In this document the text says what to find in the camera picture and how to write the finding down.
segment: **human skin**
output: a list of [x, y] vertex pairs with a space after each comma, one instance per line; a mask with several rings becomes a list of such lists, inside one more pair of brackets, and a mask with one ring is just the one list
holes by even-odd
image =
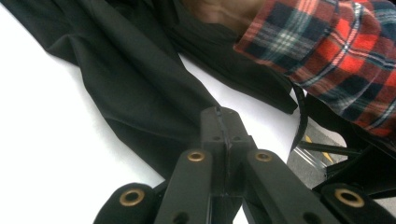
[[264, 0], [181, 0], [196, 18], [219, 23], [242, 35], [253, 22]]

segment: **black cloth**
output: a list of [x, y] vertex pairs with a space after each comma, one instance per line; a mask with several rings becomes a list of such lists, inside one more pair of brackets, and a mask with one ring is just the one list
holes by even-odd
[[[296, 107], [282, 77], [231, 54], [232, 33], [187, 14], [165, 32], [143, 1], [1, 3], [47, 52], [80, 67], [87, 91], [118, 138], [164, 178], [183, 150], [199, 146], [200, 112], [219, 105], [184, 68], [175, 43], [234, 88], [288, 113]], [[195, 26], [201, 36], [195, 36]], [[223, 39], [228, 42], [220, 44]]]

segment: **red plaid sleeve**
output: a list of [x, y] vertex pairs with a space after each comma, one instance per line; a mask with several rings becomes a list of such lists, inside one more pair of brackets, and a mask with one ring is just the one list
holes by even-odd
[[395, 146], [395, 40], [387, 0], [266, 0], [235, 50]]

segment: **black plastic mount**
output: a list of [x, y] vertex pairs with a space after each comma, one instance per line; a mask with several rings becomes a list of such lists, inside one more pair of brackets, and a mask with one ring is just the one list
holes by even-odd
[[308, 189], [275, 153], [256, 148], [235, 111], [211, 107], [201, 119], [202, 146], [181, 154], [169, 183], [118, 189], [94, 224], [228, 224], [241, 204], [249, 223], [396, 223], [359, 189]]

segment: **white table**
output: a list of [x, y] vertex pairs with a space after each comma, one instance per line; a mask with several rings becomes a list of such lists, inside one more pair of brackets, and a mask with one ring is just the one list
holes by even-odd
[[[183, 62], [240, 114], [259, 148], [287, 160], [297, 112], [284, 114]], [[163, 181], [106, 124], [78, 67], [48, 55], [2, 5], [0, 104], [0, 223], [92, 223], [118, 187]]]

